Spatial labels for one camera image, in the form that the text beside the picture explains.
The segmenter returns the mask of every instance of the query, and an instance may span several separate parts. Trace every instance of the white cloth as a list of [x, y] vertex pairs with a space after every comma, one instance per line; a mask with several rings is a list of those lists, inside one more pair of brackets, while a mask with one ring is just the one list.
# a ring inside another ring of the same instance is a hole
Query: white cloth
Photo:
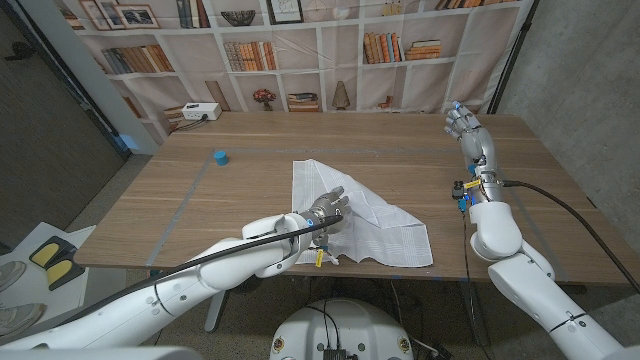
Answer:
[[[433, 264], [427, 227], [420, 220], [387, 204], [351, 176], [315, 160], [293, 162], [292, 210], [307, 210], [318, 196], [338, 186], [344, 188], [343, 196], [349, 196], [353, 216], [343, 231], [329, 235], [333, 256], [346, 255], [356, 262], [369, 257], [398, 267]], [[307, 250], [298, 263], [315, 263], [316, 256]]]

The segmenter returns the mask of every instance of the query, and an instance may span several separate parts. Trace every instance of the power strip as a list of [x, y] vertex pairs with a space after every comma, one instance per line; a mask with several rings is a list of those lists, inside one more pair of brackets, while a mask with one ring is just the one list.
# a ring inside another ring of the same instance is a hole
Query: power strip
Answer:
[[207, 115], [207, 120], [218, 120], [222, 113], [218, 103], [188, 103], [182, 108], [182, 115], [185, 120], [200, 120]]

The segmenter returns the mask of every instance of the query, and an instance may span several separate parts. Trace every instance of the bookshelf backdrop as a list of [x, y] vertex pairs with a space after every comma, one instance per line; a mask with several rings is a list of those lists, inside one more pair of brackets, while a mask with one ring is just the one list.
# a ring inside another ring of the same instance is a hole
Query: bookshelf backdrop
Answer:
[[[272, 25], [268, 2], [278, 0], [109, 0], [121, 5], [116, 9], [150, 8], [159, 28], [98, 30], [86, 1], [61, 1], [70, 12], [65, 17], [76, 17], [69, 19], [76, 34], [160, 144], [171, 131], [164, 110], [224, 101], [231, 111], [263, 111], [253, 97], [259, 89], [276, 94], [274, 111], [346, 105], [346, 111], [442, 113], [452, 100], [486, 109], [533, 2], [301, 0], [303, 22]], [[185, 23], [178, 5], [190, 1], [194, 12]], [[248, 10], [255, 11], [249, 26], [234, 27], [221, 14]], [[381, 35], [391, 40], [388, 58]]]

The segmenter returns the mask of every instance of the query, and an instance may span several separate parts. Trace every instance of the bookshelf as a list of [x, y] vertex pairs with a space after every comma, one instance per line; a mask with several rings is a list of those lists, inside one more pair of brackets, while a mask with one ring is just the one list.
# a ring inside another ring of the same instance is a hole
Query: bookshelf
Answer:
[[[286, 97], [292, 92], [315, 92], [321, 111], [335, 111], [331, 102], [338, 81], [344, 81], [349, 95], [347, 111], [439, 113], [448, 110], [454, 99], [469, 106], [485, 105], [533, 2], [436, 11], [438, 0], [403, 0], [404, 14], [380, 16], [378, 0], [344, 0], [340, 4], [351, 7], [349, 17], [333, 20], [335, 5], [329, 0], [324, 2], [328, 7], [325, 21], [270, 25], [266, 0], [204, 0], [211, 27], [182, 29], [175, 0], [156, 0], [151, 7], [161, 29], [97, 31], [76, 0], [63, 1], [86, 29], [76, 34], [106, 69], [110, 67], [101, 49], [162, 47], [175, 72], [107, 75], [123, 96], [128, 96], [126, 88], [137, 99], [136, 107], [146, 114], [141, 121], [160, 133], [154, 135], [158, 142], [168, 135], [163, 109], [181, 101], [213, 101], [205, 81], [219, 83], [233, 111], [262, 111], [262, 105], [252, 99], [259, 88], [276, 93], [278, 99], [271, 103], [275, 111], [288, 111]], [[308, 3], [302, 0], [303, 13]], [[256, 16], [250, 26], [232, 27], [220, 15], [221, 11], [251, 9]], [[364, 34], [370, 32], [401, 34], [405, 50], [413, 41], [440, 39], [441, 57], [367, 64], [362, 44]], [[224, 43], [252, 41], [274, 43], [279, 70], [231, 71]], [[156, 91], [165, 103], [149, 98], [152, 86], [167, 84], [173, 88]], [[377, 108], [387, 95], [394, 96], [391, 108]]]

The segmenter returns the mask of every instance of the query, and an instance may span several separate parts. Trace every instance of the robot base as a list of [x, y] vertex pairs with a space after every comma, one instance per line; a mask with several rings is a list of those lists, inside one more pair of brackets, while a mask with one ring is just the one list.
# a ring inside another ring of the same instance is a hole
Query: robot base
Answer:
[[[407, 333], [384, 311], [345, 298], [320, 300], [309, 306], [321, 311], [303, 307], [282, 323], [273, 337], [271, 360], [323, 359], [325, 352], [331, 353], [332, 359], [413, 359]], [[336, 328], [328, 316], [325, 328], [322, 311], [335, 320], [343, 351], [338, 351]]]

